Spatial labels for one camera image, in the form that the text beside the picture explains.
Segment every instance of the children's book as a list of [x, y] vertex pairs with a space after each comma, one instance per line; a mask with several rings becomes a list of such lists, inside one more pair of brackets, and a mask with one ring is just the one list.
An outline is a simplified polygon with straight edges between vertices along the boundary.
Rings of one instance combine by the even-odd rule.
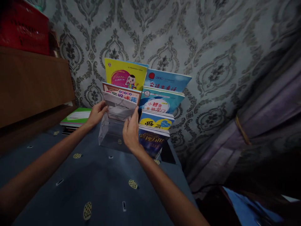
[[135, 107], [137, 106], [136, 103], [105, 91], [102, 91], [102, 94], [108, 105], [109, 118], [125, 121], [127, 117], [134, 113]]
[[169, 130], [174, 121], [175, 119], [172, 114], [161, 114], [159, 112], [142, 109], [139, 124]]
[[188, 75], [158, 71], [149, 68], [147, 69], [144, 86], [183, 92], [191, 79], [192, 77]]
[[141, 96], [141, 91], [119, 87], [105, 82], [103, 82], [103, 90], [107, 93], [111, 93], [115, 96], [119, 96], [126, 100], [132, 101], [136, 103], [136, 105], [138, 104]]
[[145, 151], [156, 158], [163, 144], [169, 139], [170, 134], [166, 130], [156, 129], [149, 126], [139, 125], [139, 143]]
[[142, 91], [147, 67], [110, 58], [104, 59], [107, 83]]
[[169, 92], [164, 89], [144, 86], [139, 102], [139, 110], [147, 109], [172, 114], [184, 98], [185, 95], [180, 92]]
[[61, 126], [73, 126], [80, 127], [87, 122], [91, 108], [77, 108], [74, 112], [64, 118], [61, 122]]
[[148, 68], [148, 64], [142, 64], [142, 63], [137, 63], [137, 62], [129, 62], [129, 61], [125, 61], [125, 62], [134, 63], [134, 64], [137, 64], [137, 65], [144, 66], [144, 67]]

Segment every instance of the green book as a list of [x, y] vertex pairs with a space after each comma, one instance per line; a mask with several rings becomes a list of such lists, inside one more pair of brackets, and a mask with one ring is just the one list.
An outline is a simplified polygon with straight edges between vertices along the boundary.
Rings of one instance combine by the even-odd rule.
[[80, 127], [88, 120], [91, 110], [91, 108], [77, 108], [74, 112], [64, 118], [60, 122], [60, 125]]

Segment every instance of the blue table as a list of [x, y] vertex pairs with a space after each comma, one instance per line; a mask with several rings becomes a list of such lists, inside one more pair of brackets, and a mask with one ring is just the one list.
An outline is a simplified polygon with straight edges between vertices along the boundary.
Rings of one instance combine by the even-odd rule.
[[[2, 156], [0, 185], [61, 141], [65, 137], [62, 131], [63, 127], [57, 125]], [[99, 146], [98, 132], [99, 126], [96, 126], [86, 135], [20, 213], [14, 225], [173, 225], [137, 159], [130, 153]], [[196, 206], [181, 164], [169, 144], [176, 163], [161, 161], [159, 166]], [[75, 153], [82, 157], [73, 158]], [[134, 180], [139, 188], [131, 188], [129, 180]], [[92, 203], [92, 215], [85, 221], [83, 209], [87, 202]]]

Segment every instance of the cartoon boy illustration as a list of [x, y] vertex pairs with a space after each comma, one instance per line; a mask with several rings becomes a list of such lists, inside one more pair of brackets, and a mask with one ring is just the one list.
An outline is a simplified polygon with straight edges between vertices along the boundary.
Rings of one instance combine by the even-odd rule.
[[137, 89], [137, 86], [134, 86], [136, 82], [136, 78], [134, 75], [128, 76], [128, 79], [126, 80], [125, 84], [128, 86], [129, 89]]

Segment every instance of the damask wallpaper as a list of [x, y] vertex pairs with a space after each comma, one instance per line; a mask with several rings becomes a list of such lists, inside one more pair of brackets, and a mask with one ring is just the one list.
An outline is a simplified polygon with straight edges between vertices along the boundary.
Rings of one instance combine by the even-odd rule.
[[29, 0], [58, 33], [80, 106], [103, 99], [104, 58], [191, 75], [174, 112], [180, 160], [222, 128], [297, 38], [298, 0]]

